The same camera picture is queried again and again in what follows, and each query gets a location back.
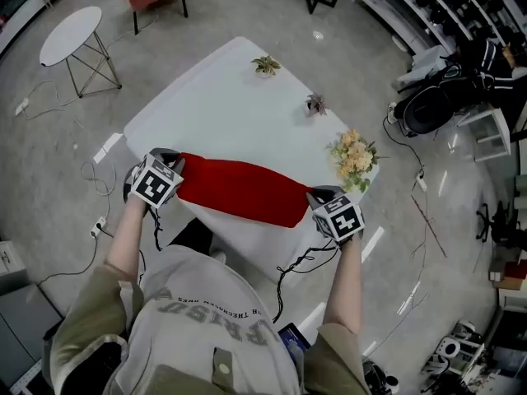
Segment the white t-shirt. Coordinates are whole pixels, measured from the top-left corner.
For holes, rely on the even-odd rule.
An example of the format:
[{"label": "white t-shirt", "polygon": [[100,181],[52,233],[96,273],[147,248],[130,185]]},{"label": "white t-shirt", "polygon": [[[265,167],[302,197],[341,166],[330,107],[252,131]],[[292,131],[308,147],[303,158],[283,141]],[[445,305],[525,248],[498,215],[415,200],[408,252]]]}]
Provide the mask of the white t-shirt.
[{"label": "white t-shirt", "polygon": [[238,393],[301,393],[295,366],[262,301],[229,267],[184,246],[169,246],[147,269],[145,305],[129,355],[115,379],[143,393],[158,365],[211,382],[216,348],[232,354]]}]

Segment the small potted plant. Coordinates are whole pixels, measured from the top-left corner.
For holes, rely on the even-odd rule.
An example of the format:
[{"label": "small potted plant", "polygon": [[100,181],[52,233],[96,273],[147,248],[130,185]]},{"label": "small potted plant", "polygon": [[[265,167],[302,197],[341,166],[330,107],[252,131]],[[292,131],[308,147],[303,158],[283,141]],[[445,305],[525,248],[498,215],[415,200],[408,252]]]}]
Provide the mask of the small potted plant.
[{"label": "small potted plant", "polygon": [[312,117],[315,114],[327,115],[326,106],[324,104],[324,97],[317,94],[316,92],[308,95],[308,99],[305,101],[305,115]]},{"label": "small potted plant", "polygon": [[276,71],[281,68],[280,63],[274,60],[271,56],[263,56],[255,58],[251,63],[256,63],[256,74],[260,77],[275,76]]},{"label": "small potted plant", "polygon": [[379,160],[373,145],[374,142],[366,142],[357,130],[352,129],[341,133],[339,139],[326,146],[335,161],[338,177],[343,181],[346,192],[359,188],[364,193],[370,185],[370,180],[362,176],[373,170]]}]

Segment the red cloth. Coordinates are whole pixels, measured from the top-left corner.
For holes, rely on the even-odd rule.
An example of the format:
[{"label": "red cloth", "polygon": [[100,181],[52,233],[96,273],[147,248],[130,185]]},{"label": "red cloth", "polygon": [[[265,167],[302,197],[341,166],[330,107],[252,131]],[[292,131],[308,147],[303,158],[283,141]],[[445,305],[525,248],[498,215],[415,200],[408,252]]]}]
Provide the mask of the red cloth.
[{"label": "red cloth", "polygon": [[293,228],[308,207],[310,191],[275,171],[242,161],[207,160],[182,153],[178,197],[249,220]]}]

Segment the shelf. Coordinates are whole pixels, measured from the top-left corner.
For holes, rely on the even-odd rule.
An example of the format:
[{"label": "shelf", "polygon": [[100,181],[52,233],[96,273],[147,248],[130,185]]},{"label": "shelf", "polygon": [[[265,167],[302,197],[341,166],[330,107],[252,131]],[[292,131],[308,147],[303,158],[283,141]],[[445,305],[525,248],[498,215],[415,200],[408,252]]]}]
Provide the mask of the shelf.
[{"label": "shelf", "polygon": [[463,32],[463,35],[468,39],[472,40],[472,34],[470,31],[463,25],[463,23],[459,20],[458,16],[450,9],[443,0],[436,0],[441,7],[448,13],[448,16],[452,18],[452,21],[454,21],[457,26],[461,29],[461,32]]},{"label": "shelf", "polygon": [[428,19],[428,13],[423,8],[419,7],[415,0],[404,0],[406,4],[410,6],[410,8],[416,13],[416,15],[419,16],[419,18],[424,22],[424,24],[427,26],[428,30],[437,38],[437,40],[440,42],[440,44],[445,48],[446,52],[448,54],[453,54],[455,52],[455,41],[454,39],[446,36],[443,33],[443,28],[441,25],[434,25],[430,22]]},{"label": "shelf", "polygon": [[496,25],[494,25],[494,22],[492,19],[488,16],[488,14],[483,10],[483,8],[480,6],[477,0],[470,0],[472,4],[479,10],[485,21],[491,26],[492,30],[494,31],[494,34],[496,34],[496,37],[500,40],[501,45],[505,46],[505,41],[501,37],[500,33],[497,31]]},{"label": "shelf", "polygon": [[520,28],[520,30],[527,35],[527,16],[521,12],[520,7],[514,0],[502,0],[507,11],[511,14],[512,18]]},{"label": "shelf", "polygon": [[415,53],[421,53],[431,46],[421,37],[419,30],[413,27],[406,18],[385,0],[361,0],[373,12],[377,13],[401,37]]}]

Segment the gray concrete floor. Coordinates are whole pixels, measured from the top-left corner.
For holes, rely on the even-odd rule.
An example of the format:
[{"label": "gray concrete floor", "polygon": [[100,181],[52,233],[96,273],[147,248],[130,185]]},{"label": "gray concrete floor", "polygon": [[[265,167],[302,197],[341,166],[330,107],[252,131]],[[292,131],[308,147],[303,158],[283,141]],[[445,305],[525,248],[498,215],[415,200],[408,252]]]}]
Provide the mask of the gray concrete floor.
[{"label": "gray concrete floor", "polygon": [[[36,281],[55,272],[82,270],[94,248],[89,230],[107,207],[106,198],[82,178],[82,163],[90,160],[112,133],[122,132],[124,125],[176,77],[243,35],[280,60],[310,89],[324,94],[342,121],[375,141],[379,153],[389,157],[382,160],[380,173],[361,204],[367,223],[363,245],[379,227],[385,232],[363,264],[365,315],[360,343],[363,350],[376,343],[372,358],[400,378],[401,393],[416,393],[419,370],[455,321],[472,320],[483,332],[494,308],[494,291],[487,281],[492,247],[475,240],[478,222],[474,213],[482,201],[488,202],[492,211],[496,200],[485,165],[472,161],[473,139],[453,124],[436,136],[414,138],[411,143],[425,165],[428,192],[412,190],[418,164],[411,151],[393,144],[382,128],[386,105],[397,99],[391,82],[406,71],[409,56],[395,47],[390,33],[366,9],[350,0],[340,0],[334,9],[319,6],[313,16],[301,0],[187,0],[187,4],[188,19],[182,16],[180,0],[140,12],[140,26],[156,19],[155,23],[138,36],[127,33],[114,42],[133,28],[126,1],[60,0],[53,10],[31,23],[4,54],[0,60],[2,236],[15,243]],[[64,107],[65,111],[31,121],[16,118],[15,108],[45,79],[56,81],[61,101],[74,96],[66,66],[42,67],[39,53],[48,33],[65,16],[90,5],[102,8],[98,31],[103,42],[114,42],[110,55],[123,89],[87,96]],[[315,31],[324,38],[315,39]],[[88,52],[82,55],[92,56]],[[75,66],[75,73],[89,75],[82,66]],[[96,88],[105,83],[96,80],[92,85]],[[53,85],[46,83],[31,96],[27,114],[53,107],[57,107]],[[404,140],[398,129],[390,126],[389,130]],[[118,175],[107,226],[114,231],[123,209],[120,190],[124,173],[136,160],[124,140],[119,141],[96,166],[97,175],[109,183],[113,180],[110,160]],[[423,241],[425,229],[411,194],[433,218],[448,255],[443,256],[428,232],[424,270],[424,248],[411,256]],[[161,216],[164,244],[191,218],[177,202],[163,208]],[[145,220],[142,249],[147,263],[156,256],[152,230],[152,222]],[[110,245],[104,236],[99,241],[97,263]],[[274,284],[239,259],[232,257],[229,263],[247,276],[274,312]],[[335,259],[294,288],[284,289],[286,307],[279,325],[301,322],[326,300],[336,265]],[[86,274],[58,276],[43,287],[66,311],[85,279]],[[418,280],[414,304],[425,295],[426,300],[390,335],[411,308],[412,303],[398,314]]]}]

